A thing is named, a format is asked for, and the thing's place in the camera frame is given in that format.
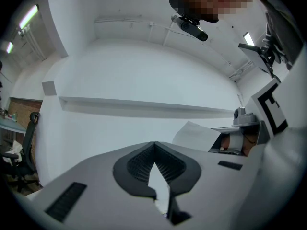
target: ceiling light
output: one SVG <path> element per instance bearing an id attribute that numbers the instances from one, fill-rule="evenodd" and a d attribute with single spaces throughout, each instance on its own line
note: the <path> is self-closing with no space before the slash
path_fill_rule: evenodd
<path id="1" fill-rule="evenodd" d="M 245 33 L 243 37 L 245 38 L 248 45 L 255 46 L 253 39 L 251 39 L 251 36 L 249 35 L 249 33 Z"/>
<path id="2" fill-rule="evenodd" d="M 6 52 L 8 52 L 8 54 L 12 51 L 13 49 L 13 44 L 11 42 L 9 42 L 8 47 L 6 48 Z"/>
<path id="3" fill-rule="evenodd" d="M 28 22 L 37 13 L 37 11 L 38 11 L 38 8 L 36 5 L 34 5 L 19 23 L 20 29 L 23 29 L 28 24 Z"/>

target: chair armrest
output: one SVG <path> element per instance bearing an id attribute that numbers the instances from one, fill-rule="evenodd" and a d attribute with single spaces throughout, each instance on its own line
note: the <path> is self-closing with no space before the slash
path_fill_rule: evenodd
<path id="1" fill-rule="evenodd" d="M 17 154 L 12 154 L 12 153 L 8 153 L 8 152 L 2 152 L 1 156 L 8 158 L 8 159 L 18 159 L 19 156 Z"/>
<path id="2" fill-rule="evenodd" d="M 35 125 L 37 125 L 38 119 L 39 119 L 39 113 L 38 113 L 38 112 L 32 112 L 32 113 L 30 114 L 30 120 L 31 120 L 31 122 L 34 123 Z"/>

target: camera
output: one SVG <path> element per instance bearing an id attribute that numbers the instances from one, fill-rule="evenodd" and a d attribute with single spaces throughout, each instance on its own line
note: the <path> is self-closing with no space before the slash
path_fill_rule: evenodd
<path id="1" fill-rule="evenodd" d="M 184 0 L 169 0 L 171 7 L 176 10 L 179 16 L 173 15 L 175 22 L 184 32 L 196 37 L 201 41 L 206 41 L 208 35 L 199 27 L 200 20 L 215 23 L 218 22 L 218 15 L 201 14 L 197 9 L 191 8 Z"/>
<path id="2" fill-rule="evenodd" d="M 172 16 L 172 21 L 175 22 L 182 31 L 189 33 L 190 35 L 196 37 L 201 41 L 206 41 L 208 35 L 198 26 L 200 24 L 199 20 L 193 20 L 187 16 Z"/>

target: black office chair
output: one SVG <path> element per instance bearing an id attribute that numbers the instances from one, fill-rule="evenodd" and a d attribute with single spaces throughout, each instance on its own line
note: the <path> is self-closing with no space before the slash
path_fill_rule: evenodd
<path id="1" fill-rule="evenodd" d="M 39 113 L 33 112 L 30 114 L 30 122 L 28 124 L 23 141 L 23 154 L 21 162 L 15 162 L 15 159 L 18 158 L 17 154 L 2 152 L 0 156 L 1 172 L 3 174 L 11 175 L 13 178 L 17 176 L 17 181 L 9 182 L 8 184 L 12 186 L 18 186 L 18 192 L 21 192 L 21 190 L 30 183 L 38 184 L 38 180 L 27 181 L 24 178 L 26 175 L 33 175 L 36 172 L 35 165 L 31 156 L 31 143 L 38 119 Z M 9 163 L 6 163 L 2 157 L 11 159 L 12 166 Z"/>

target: white ceiling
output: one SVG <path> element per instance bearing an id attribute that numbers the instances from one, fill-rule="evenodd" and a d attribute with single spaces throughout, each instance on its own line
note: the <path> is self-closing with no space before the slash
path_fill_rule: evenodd
<path id="1" fill-rule="evenodd" d="M 96 37 L 101 39 L 126 38 L 163 45 L 171 24 L 171 16 L 175 13 L 169 5 L 169 0 L 95 0 L 95 2 L 97 18 L 94 28 Z M 248 62 L 237 47 L 239 43 L 245 43 L 243 35 L 249 32 L 256 45 L 259 45 L 264 37 L 266 19 L 263 9 L 260 3 L 254 0 L 248 8 L 241 9 L 236 14 L 226 15 L 217 23 L 201 21 L 200 27 L 209 36 L 204 43 L 186 34 L 174 24 L 165 46 L 193 55 L 226 76 L 231 76 Z M 19 13 L 20 20 L 24 12 Z M 55 48 L 40 13 L 31 20 L 30 26 L 41 50 L 46 57 L 49 56 Z M 6 34 L 5 39 L 13 41 L 14 44 L 11 60 L 21 68 L 38 61 L 28 43 L 18 35 L 17 19 L 10 28 L 10 33 Z"/>
<path id="2" fill-rule="evenodd" d="M 38 12 L 31 19 L 30 28 L 44 55 L 46 57 L 50 56 L 55 51 L 55 48 L 48 35 L 40 12 Z M 12 52 L 7 55 L 7 59 L 11 64 L 24 69 L 33 65 L 40 59 L 31 49 L 26 39 L 18 34 L 19 30 L 18 22 L 12 21 L 9 26 L 9 30 L 7 30 L 7 33 L 3 36 L 2 39 L 6 41 L 12 41 L 14 45 Z"/>

